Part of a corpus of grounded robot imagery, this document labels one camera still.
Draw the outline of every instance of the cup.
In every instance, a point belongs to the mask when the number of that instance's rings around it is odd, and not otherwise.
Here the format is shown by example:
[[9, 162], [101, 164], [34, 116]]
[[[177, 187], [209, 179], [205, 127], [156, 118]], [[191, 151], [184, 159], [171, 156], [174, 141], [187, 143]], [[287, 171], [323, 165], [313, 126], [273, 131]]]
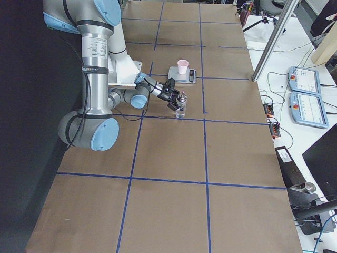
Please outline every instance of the cup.
[[187, 60], [179, 60], [177, 64], [179, 75], [186, 74], [187, 68], [189, 67], [189, 62]]

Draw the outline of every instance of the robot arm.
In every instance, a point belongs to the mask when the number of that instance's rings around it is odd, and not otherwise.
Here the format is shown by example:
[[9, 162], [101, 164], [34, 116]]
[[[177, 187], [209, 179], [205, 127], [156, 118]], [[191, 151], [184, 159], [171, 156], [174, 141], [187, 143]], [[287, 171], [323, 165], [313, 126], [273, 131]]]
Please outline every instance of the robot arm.
[[[142, 108], [149, 92], [178, 109], [174, 80], [161, 84], [139, 73], [126, 51], [117, 0], [44, 0], [44, 20], [49, 28], [82, 36], [82, 108], [64, 116], [58, 135], [69, 146], [107, 150], [115, 143], [119, 126], [111, 109], [121, 102]], [[108, 93], [109, 55], [117, 81], [133, 80], [135, 89]]]

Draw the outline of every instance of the transparent bottle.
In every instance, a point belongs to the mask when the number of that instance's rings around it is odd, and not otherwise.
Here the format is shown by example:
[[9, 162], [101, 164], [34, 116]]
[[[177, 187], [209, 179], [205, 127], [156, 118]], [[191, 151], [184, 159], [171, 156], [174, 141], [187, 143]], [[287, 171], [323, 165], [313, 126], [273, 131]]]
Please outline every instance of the transparent bottle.
[[185, 113], [186, 113], [186, 104], [187, 104], [187, 96], [185, 94], [185, 91], [183, 91], [180, 95], [178, 95], [178, 106], [182, 109], [182, 111], [180, 109], [175, 111], [175, 116], [178, 119], [182, 119], [183, 117], [185, 117]]

